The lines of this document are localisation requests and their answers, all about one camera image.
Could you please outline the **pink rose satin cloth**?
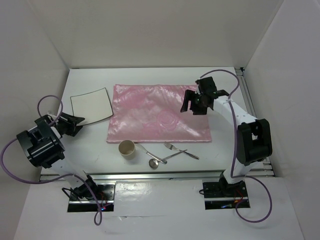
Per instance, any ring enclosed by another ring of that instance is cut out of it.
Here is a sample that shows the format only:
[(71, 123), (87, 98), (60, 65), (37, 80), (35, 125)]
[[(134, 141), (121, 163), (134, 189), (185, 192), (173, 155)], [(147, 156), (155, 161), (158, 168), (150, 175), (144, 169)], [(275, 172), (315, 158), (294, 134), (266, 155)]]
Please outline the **pink rose satin cloth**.
[(180, 112), (185, 91), (195, 85), (126, 85), (113, 87), (113, 116), (106, 141), (137, 143), (210, 143), (208, 117)]

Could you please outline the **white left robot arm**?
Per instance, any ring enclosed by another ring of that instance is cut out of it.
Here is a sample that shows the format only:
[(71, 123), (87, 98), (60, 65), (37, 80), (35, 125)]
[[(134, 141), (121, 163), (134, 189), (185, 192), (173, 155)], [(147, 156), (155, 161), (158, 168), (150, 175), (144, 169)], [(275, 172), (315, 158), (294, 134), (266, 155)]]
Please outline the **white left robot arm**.
[(83, 128), (84, 117), (62, 113), (60, 117), (46, 114), (35, 120), (35, 126), (16, 135), (29, 162), (34, 167), (51, 169), (59, 176), (66, 175), (70, 184), (71, 200), (93, 200), (99, 187), (92, 177), (80, 171), (65, 158), (65, 147), (61, 142), (64, 135), (74, 137)]

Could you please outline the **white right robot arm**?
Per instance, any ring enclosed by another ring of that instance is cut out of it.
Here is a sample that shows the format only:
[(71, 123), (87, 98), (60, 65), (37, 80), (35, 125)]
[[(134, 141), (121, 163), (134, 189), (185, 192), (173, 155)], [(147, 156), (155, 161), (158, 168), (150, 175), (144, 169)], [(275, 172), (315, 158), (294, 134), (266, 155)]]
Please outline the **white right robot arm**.
[(211, 109), (233, 127), (233, 159), (230, 167), (220, 175), (218, 184), (220, 194), (230, 196), (249, 171), (272, 154), (270, 124), (266, 119), (246, 112), (232, 100), (231, 93), (218, 90), (212, 77), (198, 79), (196, 85), (196, 90), (185, 91), (180, 111), (191, 110), (194, 115), (206, 115)]

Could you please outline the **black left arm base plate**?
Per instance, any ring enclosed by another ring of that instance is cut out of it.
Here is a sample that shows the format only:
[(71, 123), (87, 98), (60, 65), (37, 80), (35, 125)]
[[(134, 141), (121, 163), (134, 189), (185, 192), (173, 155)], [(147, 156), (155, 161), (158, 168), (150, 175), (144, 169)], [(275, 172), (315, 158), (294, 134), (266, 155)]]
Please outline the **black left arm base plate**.
[[(63, 187), (61, 190), (68, 198), (68, 213), (89, 213), (97, 210), (96, 201), (88, 190), (86, 190), (88, 197), (83, 198), (76, 196), (70, 188)], [(115, 190), (115, 183), (102, 183), (97, 185), (94, 193), (102, 212), (114, 211)]]

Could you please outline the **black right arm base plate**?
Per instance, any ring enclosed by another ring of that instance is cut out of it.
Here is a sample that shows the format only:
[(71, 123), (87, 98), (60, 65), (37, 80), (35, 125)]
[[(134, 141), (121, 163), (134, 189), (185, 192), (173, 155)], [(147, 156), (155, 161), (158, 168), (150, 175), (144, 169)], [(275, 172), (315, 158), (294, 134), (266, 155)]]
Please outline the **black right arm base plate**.
[(247, 187), (244, 181), (237, 183), (235, 188), (222, 190), (218, 182), (203, 182), (202, 189), (198, 191), (204, 197), (206, 210), (250, 208)]

